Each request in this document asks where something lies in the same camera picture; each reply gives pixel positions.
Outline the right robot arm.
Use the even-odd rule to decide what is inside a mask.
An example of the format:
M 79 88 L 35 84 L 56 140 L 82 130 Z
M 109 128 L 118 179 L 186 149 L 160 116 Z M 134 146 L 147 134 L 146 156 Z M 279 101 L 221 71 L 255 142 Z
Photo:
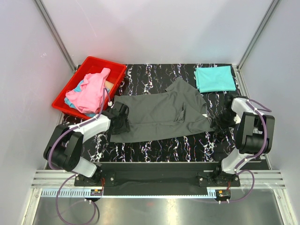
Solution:
M 240 118 L 235 149 L 218 164 L 211 180 L 218 186 L 232 183 L 251 159 L 269 153 L 272 147 L 275 118 L 271 110 L 246 96 L 225 95 L 225 110 L 211 120 L 216 131 L 233 127 Z

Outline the dark grey t-shirt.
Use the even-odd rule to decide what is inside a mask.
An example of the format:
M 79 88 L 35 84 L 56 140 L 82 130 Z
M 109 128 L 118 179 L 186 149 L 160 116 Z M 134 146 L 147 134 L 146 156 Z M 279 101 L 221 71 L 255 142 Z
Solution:
M 113 143 L 163 140 L 202 132 L 212 132 L 206 101 L 199 91 L 177 78 L 164 93 L 116 96 L 129 107 L 130 131 L 111 135 Z

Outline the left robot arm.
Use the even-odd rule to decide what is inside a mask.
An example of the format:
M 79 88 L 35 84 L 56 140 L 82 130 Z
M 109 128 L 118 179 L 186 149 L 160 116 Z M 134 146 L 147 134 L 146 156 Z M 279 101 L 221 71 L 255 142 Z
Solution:
M 97 185 L 101 181 L 101 168 L 81 156 L 83 144 L 102 132 L 112 135 L 129 132 L 128 115 L 129 107 L 116 101 L 112 107 L 81 123 L 57 125 L 44 151 L 44 159 L 53 170 L 77 173 L 90 185 Z

